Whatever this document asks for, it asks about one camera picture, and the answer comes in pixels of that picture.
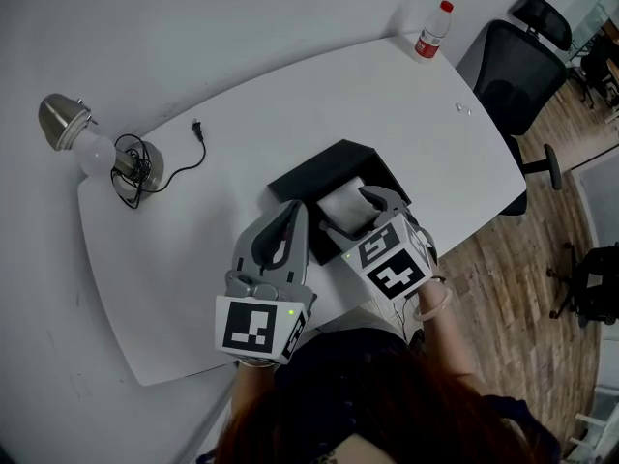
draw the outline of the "chair headrest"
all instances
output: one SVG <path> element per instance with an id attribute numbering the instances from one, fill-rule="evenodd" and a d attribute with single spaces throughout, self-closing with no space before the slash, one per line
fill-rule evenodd
<path id="1" fill-rule="evenodd" d="M 557 48 L 568 50 L 572 44 L 570 24 L 546 0 L 518 0 L 512 15 L 532 27 Z"/>

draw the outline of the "white towel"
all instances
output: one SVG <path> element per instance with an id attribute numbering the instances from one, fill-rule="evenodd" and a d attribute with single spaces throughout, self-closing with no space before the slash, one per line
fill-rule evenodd
<path id="1" fill-rule="evenodd" d="M 360 177 L 348 181 L 318 201 L 318 206 L 344 232 L 354 234 L 380 213 L 359 188 L 365 183 Z"/>

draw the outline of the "light bulb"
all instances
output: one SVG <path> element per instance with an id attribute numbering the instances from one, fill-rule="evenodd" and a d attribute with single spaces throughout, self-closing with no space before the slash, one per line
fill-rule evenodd
<path id="1" fill-rule="evenodd" d="M 87 129 L 77 135 L 71 149 L 81 169 L 93 177 L 109 175 L 116 162 L 114 143 L 107 137 L 93 134 Z"/>

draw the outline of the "wrist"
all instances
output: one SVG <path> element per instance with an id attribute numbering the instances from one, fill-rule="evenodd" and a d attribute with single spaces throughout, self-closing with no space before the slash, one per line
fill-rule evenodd
<path id="1" fill-rule="evenodd" d="M 432 309 L 445 298 L 447 287 L 440 281 L 428 280 L 419 288 L 419 305 L 421 310 Z"/>
<path id="2" fill-rule="evenodd" d="M 254 360 L 241 360 L 239 359 L 239 367 L 244 366 L 248 369 L 254 368 L 270 368 L 275 366 L 274 362 L 263 362 L 263 361 L 254 361 Z"/>

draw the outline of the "dark hair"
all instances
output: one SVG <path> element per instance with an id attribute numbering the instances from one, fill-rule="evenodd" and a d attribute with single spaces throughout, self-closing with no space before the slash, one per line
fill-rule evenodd
<path id="1" fill-rule="evenodd" d="M 415 354 L 368 357 L 356 372 L 364 416 L 376 435 L 372 443 L 398 463 L 551 461 L 533 432 L 518 431 L 477 393 Z M 223 431 L 215 462 L 298 461 L 287 438 L 299 418 L 291 402 L 311 383 L 271 389 L 254 400 Z"/>

